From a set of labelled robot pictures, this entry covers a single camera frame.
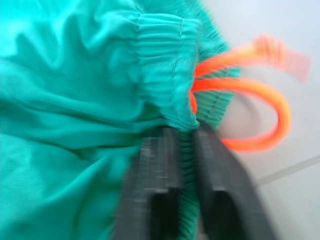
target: stitched seam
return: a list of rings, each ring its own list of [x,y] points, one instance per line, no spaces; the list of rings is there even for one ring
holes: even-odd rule
[[[172,103],[173,111],[177,115],[177,120],[178,120],[179,124],[181,123],[181,115],[180,115],[180,111],[177,111],[176,105],[173,103],[173,98],[174,98],[174,94],[175,94],[174,90],[176,89],[176,86],[177,86],[176,68],[177,68],[177,63],[178,63],[179,51],[180,51],[180,48],[181,48],[182,32],[183,32],[184,24],[185,24],[185,19],[183,18],[182,19],[182,24],[181,24],[181,30],[180,30],[179,45],[177,47],[175,61],[174,61],[173,76],[172,76],[172,88],[171,88],[171,99],[170,99],[170,101]]]
[[[210,110],[208,111],[207,115],[205,116],[205,123],[208,123],[209,117],[210,117],[212,111],[215,110],[215,107],[216,107],[216,106],[218,105],[218,103],[220,102],[221,97],[222,97],[222,94],[223,94],[223,92],[220,91],[220,92],[219,92],[219,95],[218,95],[218,97],[217,97],[217,99],[216,99],[216,101],[213,103],[212,107],[210,108]]]
[[[138,36],[138,29],[140,27],[140,18],[141,18],[142,15],[140,15],[138,17],[138,20],[136,21],[136,29],[135,29],[135,32],[136,32],[136,36]]]

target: gray floor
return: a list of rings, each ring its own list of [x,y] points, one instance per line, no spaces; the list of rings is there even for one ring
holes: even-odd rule
[[[222,34],[240,46],[267,33],[312,58],[301,84],[268,67],[244,69],[284,94],[292,127],[276,148],[239,154],[249,170],[280,240],[320,239],[320,1],[204,0]],[[254,99],[236,96],[219,129],[225,138],[251,137],[268,130],[276,115]]]

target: green cloth bag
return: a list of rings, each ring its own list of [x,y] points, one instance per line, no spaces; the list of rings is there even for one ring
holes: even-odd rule
[[[111,239],[141,135],[163,125],[182,132],[179,239],[194,239],[188,131],[216,128],[232,99],[198,93],[190,109],[197,62],[228,50],[202,5],[2,0],[0,19],[1,239]]]

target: orange cord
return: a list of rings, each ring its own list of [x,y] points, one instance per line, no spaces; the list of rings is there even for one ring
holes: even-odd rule
[[[253,44],[214,56],[195,68],[195,77],[199,78],[205,74],[214,73],[225,68],[234,66],[250,66],[253,64],[269,64],[281,70],[294,73],[296,77],[305,78],[309,66],[307,58],[299,54],[292,54],[281,42],[267,36],[257,38]],[[290,58],[295,58],[295,64],[301,66],[300,72],[294,71],[290,66]],[[240,94],[249,94],[259,97],[274,108],[277,113],[277,125],[273,131],[254,138],[244,139],[222,139],[229,148],[242,152],[265,151],[273,148],[281,142],[290,129],[291,116],[286,99],[270,86],[245,78],[217,77],[207,79],[196,79],[189,94],[191,109],[197,112],[197,102],[193,92],[199,91],[229,91]]]

